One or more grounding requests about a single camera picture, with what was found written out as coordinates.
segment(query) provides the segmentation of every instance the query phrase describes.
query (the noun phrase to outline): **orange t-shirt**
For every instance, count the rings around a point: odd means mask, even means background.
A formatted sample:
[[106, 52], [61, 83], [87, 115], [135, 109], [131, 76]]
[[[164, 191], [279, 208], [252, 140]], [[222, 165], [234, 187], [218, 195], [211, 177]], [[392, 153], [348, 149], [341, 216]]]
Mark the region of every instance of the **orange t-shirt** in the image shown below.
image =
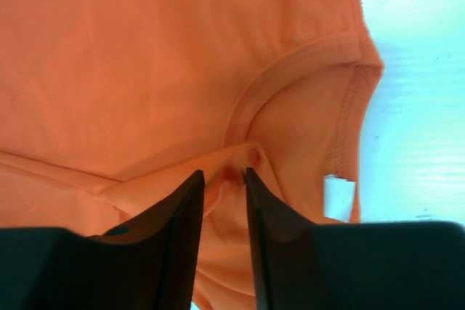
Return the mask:
[[[100, 234], [203, 169], [201, 309], [254, 309], [244, 188], [317, 222], [382, 63], [360, 0], [0, 0], [0, 225]], [[358, 201], [352, 220], [358, 219]]]

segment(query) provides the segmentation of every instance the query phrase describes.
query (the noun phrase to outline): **orange fabric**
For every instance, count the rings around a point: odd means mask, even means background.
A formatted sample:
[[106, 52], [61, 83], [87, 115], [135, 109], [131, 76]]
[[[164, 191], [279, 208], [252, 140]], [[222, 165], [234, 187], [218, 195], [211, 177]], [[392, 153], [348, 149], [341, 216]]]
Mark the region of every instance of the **orange fabric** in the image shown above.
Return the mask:
[[330, 222], [381, 69], [360, 0], [0, 0], [0, 225], [99, 234], [201, 168], [194, 301], [254, 309], [234, 168]]

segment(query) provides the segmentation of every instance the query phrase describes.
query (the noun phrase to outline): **white tag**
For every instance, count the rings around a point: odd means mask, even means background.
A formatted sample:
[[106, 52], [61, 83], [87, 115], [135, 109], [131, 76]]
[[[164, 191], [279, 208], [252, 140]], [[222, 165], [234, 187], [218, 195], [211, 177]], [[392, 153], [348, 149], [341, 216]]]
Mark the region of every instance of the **white tag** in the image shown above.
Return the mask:
[[332, 174], [324, 180], [325, 216], [344, 223], [349, 222], [355, 199], [355, 183]]

